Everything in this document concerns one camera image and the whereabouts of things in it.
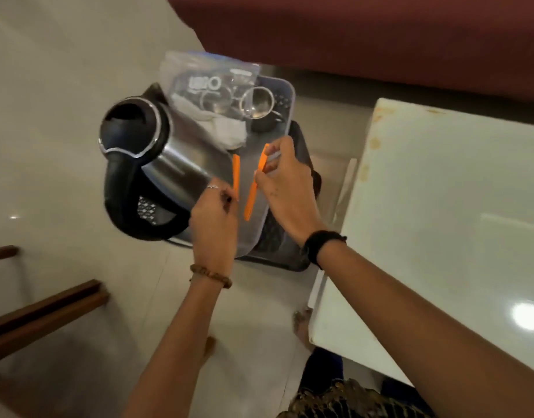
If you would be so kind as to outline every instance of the kettle handle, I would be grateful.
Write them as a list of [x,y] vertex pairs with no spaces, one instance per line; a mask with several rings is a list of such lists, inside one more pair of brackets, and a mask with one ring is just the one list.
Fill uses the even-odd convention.
[[122,232],[142,240],[168,239],[185,230],[189,213],[180,211],[168,223],[154,226],[137,213],[145,177],[140,165],[123,153],[109,153],[104,182],[104,206]]

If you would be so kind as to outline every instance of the person's left hand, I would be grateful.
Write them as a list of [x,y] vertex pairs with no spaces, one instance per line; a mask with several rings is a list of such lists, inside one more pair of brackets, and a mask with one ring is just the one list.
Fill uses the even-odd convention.
[[213,273],[229,276],[238,241],[238,200],[230,185],[213,178],[192,209],[193,258]]

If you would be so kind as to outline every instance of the stainless steel kettle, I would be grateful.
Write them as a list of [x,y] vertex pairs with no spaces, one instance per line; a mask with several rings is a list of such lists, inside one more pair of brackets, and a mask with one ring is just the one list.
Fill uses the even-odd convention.
[[[230,155],[201,126],[171,110],[156,83],[106,113],[99,146],[108,160],[106,211],[118,229],[138,239],[167,239],[182,232],[213,176],[232,184]],[[175,216],[164,224],[146,221],[138,215],[140,197]]]

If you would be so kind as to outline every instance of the hand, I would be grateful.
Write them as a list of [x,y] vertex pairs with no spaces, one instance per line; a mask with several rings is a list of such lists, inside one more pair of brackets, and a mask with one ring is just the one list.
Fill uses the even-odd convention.
[[265,194],[277,222],[301,247],[318,230],[326,230],[315,194],[312,170],[296,159],[294,142],[289,136],[274,141],[267,155],[280,151],[280,156],[267,162],[262,172],[255,174],[257,187]]
[[230,185],[214,178],[192,209],[193,258],[209,271],[229,276],[238,242],[238,200]]

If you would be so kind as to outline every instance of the brown beaded bracelet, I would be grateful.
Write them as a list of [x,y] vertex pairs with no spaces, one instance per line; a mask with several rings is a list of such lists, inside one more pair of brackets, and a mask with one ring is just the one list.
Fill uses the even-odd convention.
[[223,282],[225,284],[224,289],[230,289],[230,286],[232,286],[232,281],[228,277],[223,276],[222,274],[219,274],[219,273],[213,273],[212,271],[209,271],[207,267],[203,267],[197,264],[192,264],[189,267],[189,269],[192,270],[192,273],[201,274],[203,276],[210,277],[211,279],[215,279],[215,280]]

